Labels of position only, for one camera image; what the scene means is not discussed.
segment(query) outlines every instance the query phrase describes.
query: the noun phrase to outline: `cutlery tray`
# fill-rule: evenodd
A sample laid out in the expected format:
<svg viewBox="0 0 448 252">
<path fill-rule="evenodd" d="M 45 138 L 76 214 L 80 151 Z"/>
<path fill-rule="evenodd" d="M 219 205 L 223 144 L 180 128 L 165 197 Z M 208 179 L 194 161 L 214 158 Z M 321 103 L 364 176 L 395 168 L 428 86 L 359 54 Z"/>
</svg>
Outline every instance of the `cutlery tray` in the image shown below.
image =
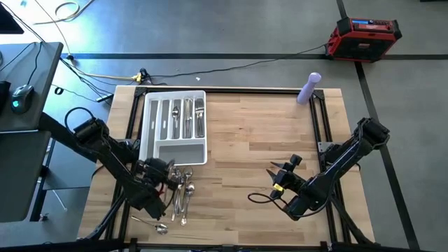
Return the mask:
<svg viewBox="0 0 448 252">
<path fill-rule="evenodd" d="M 197 116 L 200 112 L 196 114 L 196 108 L 201 106 L 201 100 L 204 112 L 200 121 L 203 123 L 197 125 Z M 173 116 L 175 107 L 178 107 L 177 123 Z M 192 112 L 191 120 L 189 120 L 188 107 Z M 207 162 L 206 110 L 205 92 L 201 90 L 146 94 L 139 159 L 146 160 L 146 158 L 154 157 L 165 162 L 175 159 L 175 165 L 205 164 Z"/>
</svg>

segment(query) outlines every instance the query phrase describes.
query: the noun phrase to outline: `concrete floor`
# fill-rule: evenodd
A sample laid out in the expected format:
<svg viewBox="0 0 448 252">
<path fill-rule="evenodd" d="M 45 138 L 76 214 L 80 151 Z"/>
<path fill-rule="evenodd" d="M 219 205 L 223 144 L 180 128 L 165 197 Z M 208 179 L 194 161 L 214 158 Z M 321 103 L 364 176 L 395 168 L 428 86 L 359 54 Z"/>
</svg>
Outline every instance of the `concrete floor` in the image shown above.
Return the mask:
<svg viewBox="0 0 448 252">
<path fill-rule="evenodd" d="M 83 5 L 87 0 L 79 1 Z M 418 0 L 345 0 L 348 15 L 397 19 L 403 38 L 391 54 L 447 54 L 448 2 Z M 32 21 L 45 20 L 33 1 L 26 8 L 6 1 L 17 14 Z M 54 1 L 43 1 L 52 12 Z M 60 23 L 73 53 L 294 53 L 325 43 L 339 18 L 335 1 L 329 0 L 96 0 L 72 22 Z M 34 26 L 48 41 L 61 41 L 53 24 Z M 0 36 L 2 43 L 35 41 L 27 33 Z M 250 60 L 79 60 L 79 67 L 98 74 L 134 75 L 141 67 L 150 74 L 175 74 L 247 64 Z M 448 61 L 381 61 L 364 64 L 379 119 L 391 130 L 389 149 L 422 249 L 445 251 L 448 239 L 446 79 Z M 325 60 L 287 60 L 236 71 L 180 78 L 158 79 L 168 85 L 229 85 L 301 87 L 312 71 L 323 75 L 321 88 L 342 88 L 352 128 L 368 116 L 354 65 Z M 82 95 L 95 94 L 64 66 L 54 84 Z M 96 85 L 113 91 L 113 86 Z M 106 119 L 108 106 L 94 104 L 72 94 L 50 95 L 45 112 L 62 120 L 66 111 L 83 105 Z M 361 172 L 376 240 L 387 246 L 406 247 L 389 183 L 380 155 L 362 162 Z M 85 171 L 86 178 L 92 169 Z M 88 189 L 61 190 L 65 212 L 52 193 L 44 211 L 45 223 L 0 225 L 0 246 L 65 242 L 76 238 Z"/>
</svg>

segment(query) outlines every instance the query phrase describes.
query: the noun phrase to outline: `computer mouse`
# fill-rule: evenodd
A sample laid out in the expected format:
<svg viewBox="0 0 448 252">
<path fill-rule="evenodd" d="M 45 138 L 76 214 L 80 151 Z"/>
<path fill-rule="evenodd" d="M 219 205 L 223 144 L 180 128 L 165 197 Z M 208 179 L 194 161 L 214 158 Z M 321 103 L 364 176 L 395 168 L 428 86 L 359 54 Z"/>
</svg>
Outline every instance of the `computer mouse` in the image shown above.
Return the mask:
<svg viewBox="0 0 448 252">
<path fill-rule="evenodd" d="M 16 88 L 11 95 L 11 110 L 16 114 L 23 114 L 29 110 L 34 94 L 34 87 L 23 85 Z"/>
</svg>

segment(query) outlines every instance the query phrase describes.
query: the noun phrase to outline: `purple bottle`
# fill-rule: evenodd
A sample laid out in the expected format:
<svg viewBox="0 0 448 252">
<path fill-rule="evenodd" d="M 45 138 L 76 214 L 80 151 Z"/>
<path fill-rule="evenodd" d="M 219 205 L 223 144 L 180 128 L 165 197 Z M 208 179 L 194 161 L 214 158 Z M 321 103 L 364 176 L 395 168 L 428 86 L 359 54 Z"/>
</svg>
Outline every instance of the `purple bottle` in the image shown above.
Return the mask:
<svg viewBox="0 0 448 252">
<path fill-rule="evenodd" d="M 297 103 L 301 105 L 305 105 L 308 103 L 309 98 L 313 94 L 314 87 L 316 84 L 321 81 L 322 77 L 319 73 L 311 73 L 308 77 L 308 82 L 305 84 L 297 96 Z"/>
</svg>

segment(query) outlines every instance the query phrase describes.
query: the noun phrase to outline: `wooden table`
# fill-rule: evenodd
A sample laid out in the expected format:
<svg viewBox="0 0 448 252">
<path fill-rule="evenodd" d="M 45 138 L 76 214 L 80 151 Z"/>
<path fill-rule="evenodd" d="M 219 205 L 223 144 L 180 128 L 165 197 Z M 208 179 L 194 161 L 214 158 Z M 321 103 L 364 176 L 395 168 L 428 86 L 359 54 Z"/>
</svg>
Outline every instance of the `wooden table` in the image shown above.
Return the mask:
<svg viewBox="0 0 448 252">
<path fill-rule="evenodd" d="M 135 87 L 115 91 L 108 118 L 110 134 L 125 138 Z M 334 142 L 346 141 L 351 131 L 340 89 L 324 89 Z M 319 172 L 309 105 L 300 106 L 288 94 L 207 94 L 208 162 L 194 166 L 191 181 L 196 191 L 190 201 L 188 224 L 180 217 L 172 223 L 172 207 L 161 221 L 169 234 L 158 235 L 144 223 L 129 219 L 126 240 L 149 244 L 235 244 L 260 246 L 318 246 L 330 241 L 326 212 L 292 221 L 273 204 L 247 200 L 253 192 L 269 194 L 271 180 L 266 169 L 277 172 L 270 161 L 285 162 L 292 154 L 303 158 L 295 172 L 304 178 Z M 137 111 L 141 111 L 143 99 Z M 141 115 L 136 115 L 139 122 Z M 133 137 L 138 123 L 134 124 Z M 115 180 L 106 169 L 92 180 L 79 237 L 88 235 L 109 210 Z M 341 180 L 346 209 L 367 238 L 374 239 L 359 170 L 352 168 Z M 285 200 L 293 194 L 286 193 Z M 145 211 L 135 215 L 155 223 Z M 121 212 L 115 220 L 117 237 Z M 338 239 L 342 240 L 335 213 Z"/>
</svg>

